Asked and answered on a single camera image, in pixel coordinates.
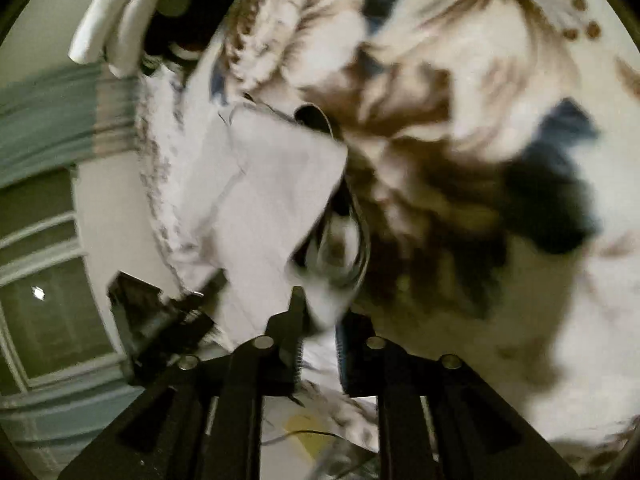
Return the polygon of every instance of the window frame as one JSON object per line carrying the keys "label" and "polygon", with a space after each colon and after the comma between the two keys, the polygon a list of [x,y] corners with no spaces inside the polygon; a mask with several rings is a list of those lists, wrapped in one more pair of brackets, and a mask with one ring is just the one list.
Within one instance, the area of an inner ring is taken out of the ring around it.
{"label": "window frame", "polygon": [[34,389],[41,388],[43,386],[50,386],[60,381],[65,381],[73,377],[89,373],[102,368],[108,368],[122,362],[126,355],[120,341],[120,335],[117,330],[105,319],[105,313],[98,307],[97,301],[95,301],[95,295],[89,282],[89,277],[86,273],[88,256],[87,251],[82,247],[82,234],[78,225],[78,218],[76,215],[76,196],[73,185],[73,180],[76,178],[72,171],[69,172],[70,177],[70,192],[74,210],[68,211],[51,218],[47,218],[35,224],[31,224],[23,229],[8,234],[7,236],[0,238],[0,250],[15,242],[23,240],[26,237],[45,231],[46,229],[55,227],[64,222],[73,221],[76,228],[76,236],[69,240],[59,242],[43,248],[42,250],[35,251],[34,253],[27,254],[16,260],[11,261],[8,264],[0,267],[0,286],[7,285],[14,281],[20,280],[26,276],[34,274],[44,269],[56,266],[63,262],[73,260],[75,258],[82,259],[82,265],[84,267],[86,279],[89,285],[89,290],[92,296],[94,296],[94,305],[98,313],[100,322],[105,331],[107,339],[111,345],[111,352],[107,354],[92,358],[88,361],[78,363],[76,365],[56,370],[49,374],[44,374],[34,378],[27,376],[27,373],[22,366],[20,356],[12,340],[11,333],[8,329],[6,319],[4,317],[4,310],[2,309],[2,303],[0,303],[0,352],[4,356],[9,370],[14,377],[15,384],[20,390],[19,393],[10,394],[8,396],[2,396],[0,399],[5,401],[13,397],[20,397],[24,394],[28,394]]}

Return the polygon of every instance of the blue fabric patch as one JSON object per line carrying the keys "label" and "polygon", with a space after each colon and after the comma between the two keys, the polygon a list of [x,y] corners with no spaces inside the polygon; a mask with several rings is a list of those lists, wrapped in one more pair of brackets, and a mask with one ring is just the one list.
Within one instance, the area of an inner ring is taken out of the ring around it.
{"label": "blue fabric patch", "polygon": [[389,19],[398,0],[364,0],[362,13],[367,20],[369,35],[375,34]]}
{"label": "blue fabric patch", "polygon": [[367,77],[375,77],[385,71],[385,67],[383,65],[378,63],[362,49],[358,49],[358,58],[356,62],[358,63],[358,67],[360,67]]}
{"label": "blue fabric patch", "polygon": [[226,101],[226,89],[225,89],[225,71],[222,67],[222,61],[220,58],[216,61],[211,72],[211,85],[210,85],[211,97],[215,99],[219,97],[223,105],[227,104]]}
{"label": "blue fabric patch", "polygon": [[544,118],[534,140],[505,168],[503,216],[511,231],[549,254],[570,252],[597,231],[590,190],[570,154],[572,147],[597,138],[590,119],[571,99]]}

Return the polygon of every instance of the window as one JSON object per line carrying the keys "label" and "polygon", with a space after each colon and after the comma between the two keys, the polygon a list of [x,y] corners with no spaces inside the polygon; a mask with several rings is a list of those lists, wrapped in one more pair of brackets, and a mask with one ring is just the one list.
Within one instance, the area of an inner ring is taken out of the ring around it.
{"label": "window", "polygon": [[84,271],[69,172],[0,190],[0,395],[117,360]]}

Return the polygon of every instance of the black cable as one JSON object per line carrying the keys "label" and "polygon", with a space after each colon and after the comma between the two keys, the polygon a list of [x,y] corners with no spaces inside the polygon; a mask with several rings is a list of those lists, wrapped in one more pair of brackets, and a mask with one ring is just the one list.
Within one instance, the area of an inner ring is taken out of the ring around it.
{"label": "black cable", "polygon": [[261,442],[260,444],[262,446],[272,446],[273,444],[277,444],[279,442],[282,442],[283,440],[287,440],[290,436],[294,436],[294,435],[299,435],[299,434],[305,434],[305,433],[311,433],[311,434],[316,434],[316,435],[324,435],[324,436],[332,436],[334,438],[341,438],[343,440],[345,440],[344,437],[335,434],[335,433],[329,433],[327,431],[315,431],[315,430],[297,430],[297,431],[291,431],[290,433],[285,433],[284,435],[281,436],[277,436],[276,438],[272,438],[271,440],[265,440],[264,442]]}
{"label": "black cable", "polygon": [[[334,438],[341,438],[343,440],[346,440],[343,436],[340,436],[340,435],[335,434],[335,433],[329,433],[328,431],[297,430],[297,431],[291,431],[290,433],[286,433],[286,434],[281,435],[281,436],[277,436],[275,438],[272,438],[271,440],[265,440],[264,442],[261,442],[260,444],[262,446],[272,446],[273,444],[277,444],[279,442],[282,442],[283,440],[287,440],[290,436],[295,436],[295,435],[299,435],[299,434],[309,434],[309,433],[316,434],[316,435],[332,436]],[[346,471],[343,471],[342,473],[340,473],[338,476],[335,476],[333,478],[333,480],[342,480],[342,478],[345,478],[346,476],[350,475],[351,473],[356,472],[361,467],[364,467],[365,465],[367,465],[367,463],[371,462],[374,458],[376,458],[376,455],[370,456],[366,460],[363,460],[362,462],[357,463],[355,466],[350,467]]]}

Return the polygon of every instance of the striped fabric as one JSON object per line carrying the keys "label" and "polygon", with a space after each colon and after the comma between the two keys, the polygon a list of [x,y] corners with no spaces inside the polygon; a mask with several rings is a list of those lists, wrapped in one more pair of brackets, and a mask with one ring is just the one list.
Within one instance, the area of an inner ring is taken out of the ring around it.
{"label": "striped fabric", "polygon": [[0,400],[0,427],[39,480],[55,480],[141,391],[124,381],[118,366],[103,368]]}
{"label": "striped fabric", "polygon": [[0,91],[0,188],[134,147],[136,80],[69,66]]}

